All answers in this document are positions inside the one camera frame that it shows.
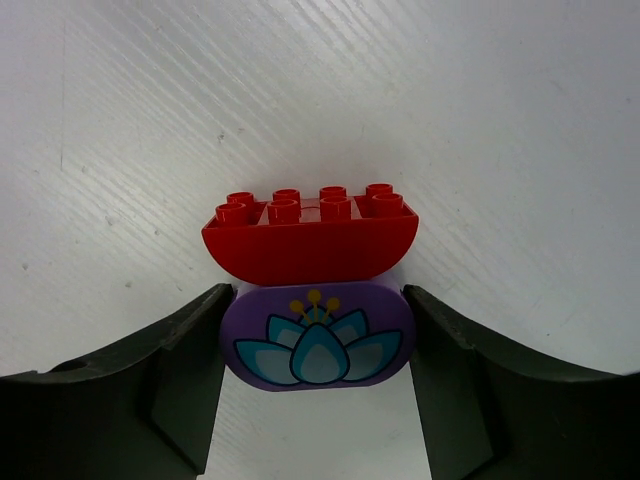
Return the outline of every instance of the black plastic holder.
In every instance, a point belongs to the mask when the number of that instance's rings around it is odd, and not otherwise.
[[[640,478],[640,374],[563,362],[419,287],[404,295],[417,323],[411,373],[433,480]],[[232,298],[230,285],[217,285],[48,373],[0,378],[0,478],[204,473],[224,375],[218,331]]]

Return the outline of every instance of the purple duplo brick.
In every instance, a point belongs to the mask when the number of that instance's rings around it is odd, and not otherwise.
[[[415,324],[390,274],[283,287],[242,284],[220,327],[226,364],[268,391],[365,387],[409,360]]]

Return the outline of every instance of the white surface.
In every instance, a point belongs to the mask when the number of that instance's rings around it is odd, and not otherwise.
[[[225,279],[199,231],[226,192],[376,180],[422,217],[408,281],[640,368],[639,1],[0,5],[0,374]],[[418,425],[406,370],[295,395],[228,375],[207,478],[426,478]]]

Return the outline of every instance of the light blue petal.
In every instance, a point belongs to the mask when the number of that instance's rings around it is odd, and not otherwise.
[[[351,343],[367,334],[367,319],[362,310],[346,314],[331,325],[331,331],[340,339],[343,345]]]
[[[393,361],[401,343],[400,331],[376,333],[351,343],[347,347],[351,367],[343,380],[358,382],[377,375]]]
[[[271,315],[267,327],[269,341],[293,348],[304,332],[304,328],[288,318]]]
[[[340,380],[349,359],[340,341],[322,324],[314,323],[293,351],[291,370],[303,382],[325,385]]]
[[[256,340],[237,340],[238,357],[251,373],[273,385],[300,383],[291,375],[291,350],[273,343]]]

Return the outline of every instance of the lotus flower print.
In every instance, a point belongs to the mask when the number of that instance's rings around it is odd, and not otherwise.
[[[382,372],[393,362],[402,344],[400,330],[371,334],[362,309],[340,317],[337,298],[320,305],[321,294],[311,290],[311,306],[299,300],[290,309],[299,315],[291,319],[269,315],[267,340],[234,342],[242,364],[258,378],[276,386],[357,383]]]

